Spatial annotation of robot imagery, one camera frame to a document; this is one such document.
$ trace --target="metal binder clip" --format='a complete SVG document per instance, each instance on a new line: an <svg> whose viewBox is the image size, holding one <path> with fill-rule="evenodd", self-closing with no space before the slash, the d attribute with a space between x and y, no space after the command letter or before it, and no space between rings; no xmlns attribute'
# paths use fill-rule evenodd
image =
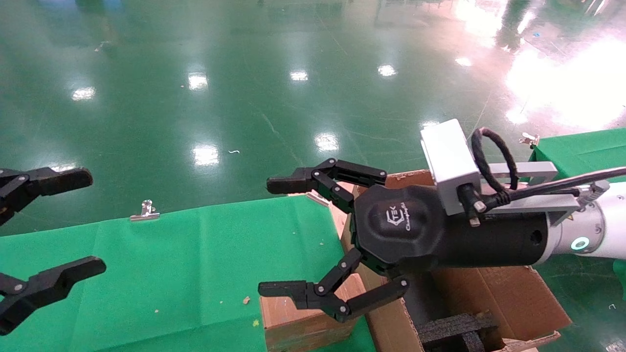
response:
<svg viewBox="0 0 626 352"><path fill-rule="evenodd" d="M157 209L152 206L152 201L150 199L146 199L141 203L141 215L131 215L130 220L142 221L158 219L161 214L156 211Z"/></svg>
<svg viewBox="0 0 626 352"><path fill-rule="evenodd" d="M534 148L535 145L539 144L539 135L531 136L528 133L524 132L521 134L522 138L520 138L520 143L528 144L530 148Z"/></svg>

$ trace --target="screw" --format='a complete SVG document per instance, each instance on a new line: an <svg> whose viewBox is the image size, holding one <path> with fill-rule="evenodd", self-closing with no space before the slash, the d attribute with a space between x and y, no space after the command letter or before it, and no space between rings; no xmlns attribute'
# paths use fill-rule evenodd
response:
<svg viewBox="0 0 626 352"><path fill-rule="evenodd" d="M476 203L474 203L474 209L476 209L476 211L479 213L484 213L485 210L487 210L487 206L482 200L479 200Z"/></svg>

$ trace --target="cardboard box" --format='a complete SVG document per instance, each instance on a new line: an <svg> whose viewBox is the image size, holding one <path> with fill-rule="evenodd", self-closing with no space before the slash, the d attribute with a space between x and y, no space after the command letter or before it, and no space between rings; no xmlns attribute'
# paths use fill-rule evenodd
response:
<svg viewBox="0 0 626 352"><path fill-rule="evenodd" d="M432 185L428 170L389 175L386 186ZM367 189L342 184L357 197ZM345 251L350 244L349 218L331 206ZM356 271L369 291L386 279L361 265ZM556 340L558 329L572 323L531 267L489 267L442 269L433 273L441 294L453 314L479 314L489 311L498 329L488 337L487 351L521 352ZM366 315L378 352L423 351L404 299L399 299Z"/></svg>
<svg viewBox="0 0 626 352"><path fill-rule="evenodd" d="M347 301L364 292L361 278L352 274L335 294ZM260 305L268 352L306 352L343 341L357 322L341 324L318 309L297 310L287 297L261 297Z"/></svg>

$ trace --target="glowing ring light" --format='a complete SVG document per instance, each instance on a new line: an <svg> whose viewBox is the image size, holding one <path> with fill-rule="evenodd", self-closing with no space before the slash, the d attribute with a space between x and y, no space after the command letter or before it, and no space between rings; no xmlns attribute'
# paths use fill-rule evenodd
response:
<svg viewBox="0 0 626 352"><path fill-rule="evenodd" d="M574 251L580 251L581 249L585 249L589 246L589 239L586 237L579 237L572 242L572 249Z"/></svg>

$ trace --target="black cable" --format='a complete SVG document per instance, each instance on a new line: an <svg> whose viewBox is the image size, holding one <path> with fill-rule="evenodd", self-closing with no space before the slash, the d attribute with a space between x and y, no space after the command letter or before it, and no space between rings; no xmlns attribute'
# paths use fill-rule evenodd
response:
<svg viewBox="0 0 626 352"><path fill-rule="evenodd" d="M505 197L503 193L506 193L506 188L498 182L498 180L493 176L491 170L489 169L489 164L485 159L485 153L483 153L483 136L488 137L490 140L495 143L495 145L500 149L502 155L506 160L506 165L509 168L509 176L511 178L511 190L517 189L517 183L519 178L517 177L517 166L515 165L515 160L511 155L508 147L506 146L505 141L500 137L497 133L490 130L489 128L482 127L474 131L471 136L471 149L474 154L474 160L476 162L476 166L480 171L480 174L485 178L489 186L493 188L496 192L501 194L501 196Z"/></svg>
<svg viewBox="0 0 626 352"><path fill-rule="evenodd" d="M549 195L571 194L574 197L579 197L580 196L580 189L578 187L571 187L571 188L568 188L568 189L554 190L552 192L548 192L548 193L544 193L544 194L549 194Z"/></svg>
<svg viewBox="0 0 626 352"><path fill-rule="evenodd" d="M606 170L584 173L568 179L547 182L545 184L518 189L508 193L488 195L484 197L484 201L485 205L487 205L487 209L493 209L509 204L514 200L528 198L534 195L549 194L550 192L559 192L569 187L590 184L594 181L607 180L619 176L626 176L626 167L608 168Z"/></svg>

